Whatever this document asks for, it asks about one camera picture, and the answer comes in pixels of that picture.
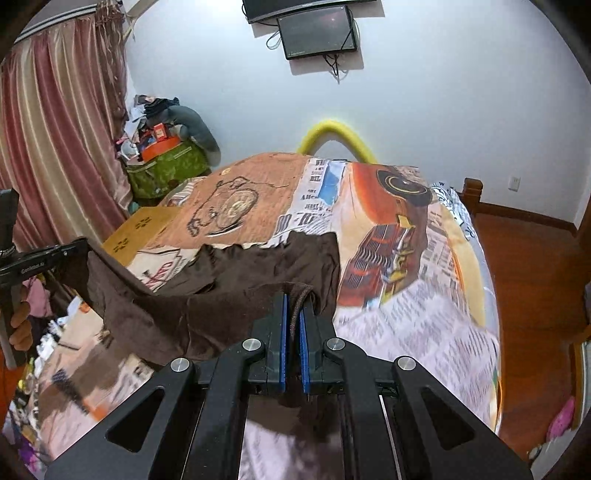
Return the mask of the person's left hand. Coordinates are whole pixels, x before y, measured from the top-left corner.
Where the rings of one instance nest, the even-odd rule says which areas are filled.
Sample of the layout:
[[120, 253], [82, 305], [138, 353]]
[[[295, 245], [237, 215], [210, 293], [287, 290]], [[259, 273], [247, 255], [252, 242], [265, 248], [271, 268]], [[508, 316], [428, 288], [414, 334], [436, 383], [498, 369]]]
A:
[[30, 306], [23, 301], [15, 309], [11, 318], [11, 326], [14, 331], [9, 338], [10, 345], [20, 352], [26, 352], [33, 343], [32, 326], [28, 319]]

